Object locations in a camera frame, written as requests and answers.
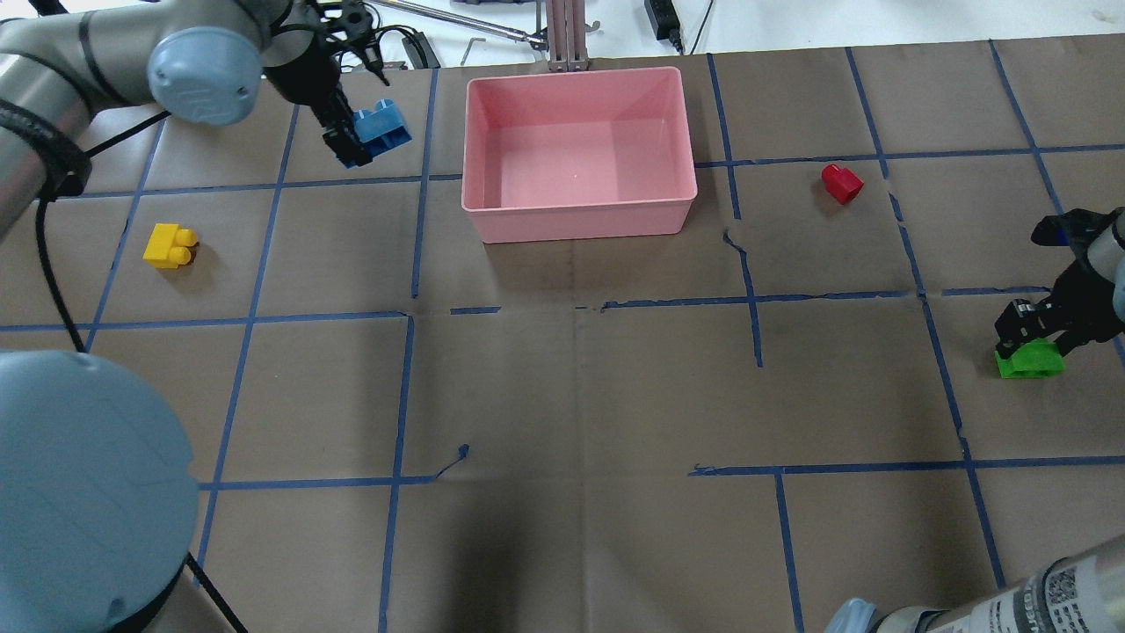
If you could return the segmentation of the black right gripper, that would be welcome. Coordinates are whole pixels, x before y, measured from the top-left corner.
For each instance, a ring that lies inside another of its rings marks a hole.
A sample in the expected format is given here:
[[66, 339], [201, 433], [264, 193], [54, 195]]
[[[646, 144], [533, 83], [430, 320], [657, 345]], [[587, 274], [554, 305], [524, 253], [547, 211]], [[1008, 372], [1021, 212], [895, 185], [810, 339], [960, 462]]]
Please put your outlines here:
[[1058, 346], [1084, 346], [1122, 334], [1122, 208], [1094, 212], [1074, 208], [1041, 219], [1033, 244], [1068, 247], [1074, 261], [1052, 286], [1048, 299], [1012, 299], [994, 322], [999, 355], [1012, 355], [1056, 333]]

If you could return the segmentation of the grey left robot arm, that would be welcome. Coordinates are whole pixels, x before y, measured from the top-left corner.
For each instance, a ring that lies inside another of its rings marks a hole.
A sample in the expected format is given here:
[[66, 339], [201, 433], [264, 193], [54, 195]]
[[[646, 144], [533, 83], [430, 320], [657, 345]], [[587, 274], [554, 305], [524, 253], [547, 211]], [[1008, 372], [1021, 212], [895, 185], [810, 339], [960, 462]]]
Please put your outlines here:
[[80, 136], [99, 114], [158, 103], [184, 121], [240, 123], [268, 80], [316, 116], [348, 168], [382, 141], [340, 84], [338, 48], [310, 1], [158, 1], [3, 22], [3, 200], [8, 234], [36, 198], [84, 190]]

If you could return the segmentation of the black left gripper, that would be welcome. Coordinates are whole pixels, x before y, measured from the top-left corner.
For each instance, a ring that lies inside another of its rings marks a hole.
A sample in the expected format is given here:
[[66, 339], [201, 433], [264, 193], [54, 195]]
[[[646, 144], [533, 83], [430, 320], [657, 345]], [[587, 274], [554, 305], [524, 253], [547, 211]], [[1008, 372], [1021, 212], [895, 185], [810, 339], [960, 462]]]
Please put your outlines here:
[[266, 79], [289, 103], [318, 111], [322, 138], [345, 168], [362, 168], [371, 156], [356, 129], [356, 112], [340, 84], [341, 54], [352, 54], [388, 84], [382, 60], [371, 52], [376, 20], [362, 1], [288, 1], [271, 24], [264, 52]]

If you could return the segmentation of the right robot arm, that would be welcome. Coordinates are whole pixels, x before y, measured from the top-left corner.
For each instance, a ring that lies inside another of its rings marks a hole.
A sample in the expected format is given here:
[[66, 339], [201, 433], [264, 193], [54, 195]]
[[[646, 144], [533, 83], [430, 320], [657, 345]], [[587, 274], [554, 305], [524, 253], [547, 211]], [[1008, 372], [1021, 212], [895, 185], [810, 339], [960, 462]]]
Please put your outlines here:
[[[1034, 244], [1068, 247], [1073, 263], [1045, 299], [1016, 299], [997, 317], [994, 358], [1004, 378], [1058, 376], [1069, 352], [1122, 334], [1122, 209], [1046, 216]], [[1116, 536], [1058, 558], [1000, 593], [960, 608], [899, 608], [844, 602], [831, 632], [1120, 632], [1124, 544]]]

